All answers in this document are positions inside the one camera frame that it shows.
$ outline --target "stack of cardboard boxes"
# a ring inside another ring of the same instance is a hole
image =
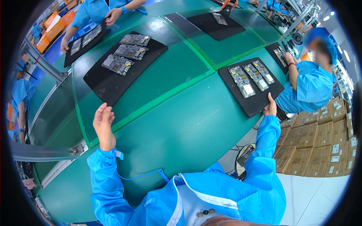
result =
[[[308,177],[351,173],[357,149],[347,102],[335,98],[316,112],[280,124],[273,158],[276,172]]]

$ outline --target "black anti-static mat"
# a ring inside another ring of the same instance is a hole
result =
[[[135,63],[128,70],[126,76],[123,76],[102,67],[102,63],[109,54],[114,53],[119,46],[120,44],[117,43],[108,50],[108,52],[104,54],[83,77],[84,81],[93,92],[95,92],[103,102],[106,102],[108,106],[112,107],[138,76],[140,76],[152,62],[168,49],[168,47],[162,43],[151,39],[146,46],[149,50],[145,53],[142,60],[131,59]]]
[[[255,61],[255,60],[259,60],[259,62],[261,62],[267,68],[271,77],[274,79],[274,83],[270,84],[269,88],[267,88],[263,92],[260,91],[260,89],[256,86],[255,82],[250,78],[250,76],[246,73],[246,71],[243,68],[243,66],[251,64],[251,62]],[[234,79],[232,78],[232,76],[230,75],[229,70],[228,70],[228,68],[232,68],[232,67],[236,67],[236,66],[239,66],[244,71],[244,73],[247,75],[247,77],[250,81],[250,84],[255,91],[255,95],[248,97],[248,98],[244,98],[243,95],[241,94],[239,88],[237,87]],[[236,98],[236,100],[238,101],[238,103],[243,108],[243,110],[245,111],[245,113],[247,114],[247,116],[249,118],[252,118],[253,116],[255,116],[266,105],[269,104],[268,92],[270,92],[272,98],[275,99],[284,90],[284,87],[282,86],[282,84],[270,72],[269,68],[265,65],[265,63],[263,63],[261,61],[261,59],[258,57],[252,58],[250,60],[246,60],[246,61],[243,61],[240,63],[236,63],[233,65],[224,67],[224,68],[220,68],[218,72],[219,72],[219,75],[221,76],[221,78],[224,80],[224,83],[226,84],[226,86],[229,88],[232,95]]]
[[[187,20],[218,41],[245,31],[245,28],[229,16],[223,14],[223,12],[218,13],[224,16],[228,25],[219,24],[212,13],[188,17]]]
[[[279,43],[276,42],[276,43],[273,43],[273,44],[271,44],[271,45],[268,45],[268,46],[265,47],[265,48],[266,48],[266,50],[268,50],[268,52],[270,53],[270,55],[271,55],[271,56],[274,58],[274,60],[277,62],[277,64],[278,64],[279,67],[282,69],[282,71],[284,72],[284,74],[287,74],[288,71],[289,71],[288,63],[286,63],[287,66],[284,67],[284,66],[282,65],[282,63],[280,62],[279,58],[278,58],[278,57],[275,55],[275,53],[273,52],[273,50],[279,48],[278,46],[281,46],[281,45],[279,45]]]
[[[76,61],[79,57],[81,57],[83,54],[85,54],[88,50],[90,50],[91,48],[93,48],[95,45],[97,45],[98,43],[101,42],[101,40],[103,39],[104,36],[106,36],[106,34],[108,34],[110,32],[109,29],[106,28],[106,22],[103,20],[101,22],[102,25],[102,31],[101,33],[99,33],[92,41],[90,41],[84,48],[82,48],[82,45],[80,46],[80,50],[78,52],[76,52],[75,54],[73,54],[73,56],[70,55],[70,51],[72,49],[73,43],[78,40],[78,39],[82,39],[81,42],[83,42],[83,38],[84,36],[86,36],[86,34],[82,35],[81,37],[74,39],[73,41],[71,41],[68,44],[68,51],[66,52],[66,58],[64,60],[64,67],[68,67],[69,65],[71,65],[74,61]]]

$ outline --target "hairnet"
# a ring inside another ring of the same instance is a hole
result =
[[[329,50],[331,61],[333,64],[337,64],[337,50],[334,47],[334,44],[332,42],[332,39],[328,37],[328,34],[325,32],[325,29],[321,27],[314,27],[309,29],[303,38],[304,46],[307,48],[307,50],[311,50],[311,44],[315,43],[317,40],[322,41],[327,49]]]

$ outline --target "hand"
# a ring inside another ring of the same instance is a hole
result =
[[[115,8],[111,9],[107,15],[104,18],[109,17],[111,15],[111,18],[106,19],[106,25],[109,27],[114,24],[114,22],[118,19],[118,17],[122,14],[123,10],[122,8]]]
[[[287,60],[288,64],[290,63],[294,63],[294,59],[292,57],[292,55],[290,54],[290,52],[286,52],[283,57]]]
[[[277,104],[273,100],[270,92],[268,93],[268,99],[269,99],[270,104],[268,104],[266,107],[264,107],[263,115],[264,116],[268,116],[268,115],[276,116],[277,115]]]
[[[62,38],[62,42],[60,43],[60,51],[62,51],[63,53],[66,53],[68,49],[69,49],[68,41],[65,40],[64,38]]]
[[[112,107],[103,103],[96,111],[93,119],[93,127],[99,139],[99,147],[103,151],[110,151],[115,148],[115,136],[111,131],[111,124],[115,118]]]

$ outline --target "worker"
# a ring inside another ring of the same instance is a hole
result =
[[[283,186],[272,158],[280,124],[276,103],[263,110],[255,152],[245,164],[244,181],[225,174],[216,162],[204,172],[183,173],[161,189],[148,192],[134,210],[123,197],[117,172],[116,139],[111,131],[115,116],[103,103],[95,113],[93,127],[99,148],[87,159],[96,217],[103,225],[278,225],[286,208]]]
[[[289,65],[289,81],[275,99],[278,113],[280,110],[286,114],[315,112],[331,98],[336,81],[332,65],[337,64],[337,50],[328,35],[319,29],[311,28],[303,38],[304,46],[313,52],[313,62],[299,62],[289,52],[284,54]]]
[[[111,16],[106,19],[106,25],[111,26],[121,14],[137,9],[144,3],[146,0],[84,0],[74,17],[72,26],[62,38],[60,50],[63,53],[67,52],[68,41],[80,27],[87,25],[90,19],[95,23],[100,23],[104,18]]]
[[[30,98],[35,92],[36,86],[25,79],[19,79],[9,93],[8,101],[13,108],[19,126],[19,139],[21,143],[25,143],[25,112],[28,109]]]

